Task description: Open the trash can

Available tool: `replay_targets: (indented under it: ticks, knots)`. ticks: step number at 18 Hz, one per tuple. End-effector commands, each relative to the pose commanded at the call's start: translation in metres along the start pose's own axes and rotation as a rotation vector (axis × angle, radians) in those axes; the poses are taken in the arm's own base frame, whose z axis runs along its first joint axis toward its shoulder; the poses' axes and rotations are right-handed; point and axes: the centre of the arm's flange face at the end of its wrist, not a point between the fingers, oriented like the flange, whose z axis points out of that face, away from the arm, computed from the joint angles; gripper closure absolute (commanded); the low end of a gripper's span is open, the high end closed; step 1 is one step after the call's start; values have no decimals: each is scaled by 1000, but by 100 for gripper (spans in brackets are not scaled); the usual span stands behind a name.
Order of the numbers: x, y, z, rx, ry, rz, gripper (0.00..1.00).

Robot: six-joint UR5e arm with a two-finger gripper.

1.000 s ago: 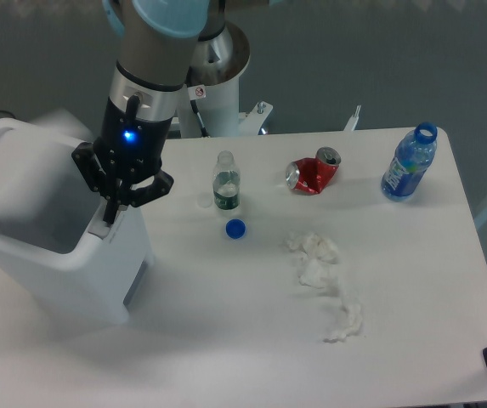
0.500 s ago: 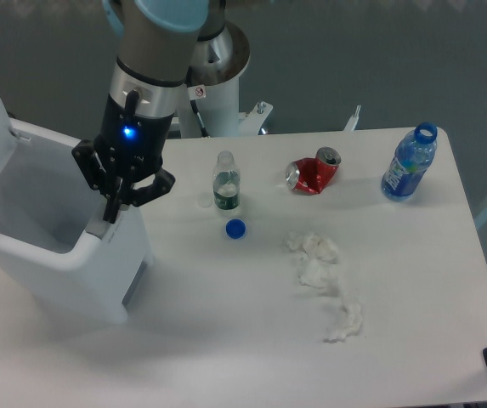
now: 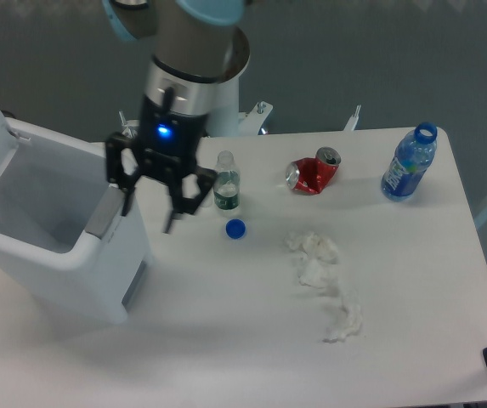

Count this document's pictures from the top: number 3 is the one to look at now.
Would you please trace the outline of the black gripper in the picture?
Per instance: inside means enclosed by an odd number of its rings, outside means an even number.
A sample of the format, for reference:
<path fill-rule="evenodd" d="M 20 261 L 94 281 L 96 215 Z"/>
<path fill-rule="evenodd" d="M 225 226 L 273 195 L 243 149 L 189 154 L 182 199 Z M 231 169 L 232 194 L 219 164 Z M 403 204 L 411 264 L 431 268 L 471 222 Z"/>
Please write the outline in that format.
<path fill-rule="evenodd" d="M 116 184 L 124 195 L 123 217 L 132 208 L 135 186 L 141 174 L 161 183 L 167 182 L 172 210 L 163 230 L 165 234 L 170 233 L 173 222 L 182 215 L 196 213 L 218 178 L 215 170 L 197 167 L 196 151 L 207 119 L 207 115 L 162 113 L 159 105 L 144 97 L 134 141 L 134 157 L 139 167 L 130 174 L 124 170 L 122 152 L 131 149 L 133 141 L 120 132 L 109 135 L 105 141 L 106 179 L 110 184 Z M 196 176 L 199 191 L 193 197 L 184 197 L 183 178 L 192 173 Z"/>

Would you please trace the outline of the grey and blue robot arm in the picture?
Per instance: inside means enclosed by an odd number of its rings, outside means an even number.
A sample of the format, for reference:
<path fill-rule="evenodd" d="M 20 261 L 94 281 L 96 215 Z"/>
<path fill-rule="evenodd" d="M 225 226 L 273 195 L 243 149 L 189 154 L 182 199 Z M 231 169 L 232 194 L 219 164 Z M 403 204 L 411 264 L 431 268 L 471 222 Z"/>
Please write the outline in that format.
<path fill-rule="evenodd" d="M 133 205 L 142 177 L 166 185 L 172 210 L 164 230 L 194 214 L 218 174 L 200 167 L 196 152 L 229 62 L 242 1 L 105 1 L 112 26 L 124 37 L 155 37 L 137 133 L 105 140 L 106 178 Z"/>

